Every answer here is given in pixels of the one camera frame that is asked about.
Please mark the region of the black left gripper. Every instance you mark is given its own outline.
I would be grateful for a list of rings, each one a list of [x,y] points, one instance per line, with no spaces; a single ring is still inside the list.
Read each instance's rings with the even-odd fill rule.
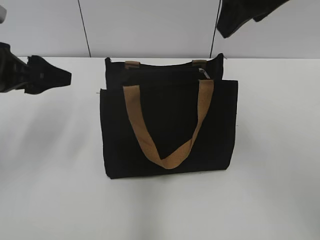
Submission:
[[[28,57],[27,64],[11,52],[11,46],[0,43],[0,92],[24,90],[38,95],[53,88],[71,85],[72,74],[55,67],[38,55]]]

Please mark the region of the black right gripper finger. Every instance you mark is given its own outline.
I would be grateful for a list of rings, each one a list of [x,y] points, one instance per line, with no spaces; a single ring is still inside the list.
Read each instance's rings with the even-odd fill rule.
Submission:
[[[223,0],[217,20],[217,30],[229,38],[250,20],[262,21],[287,0]]]

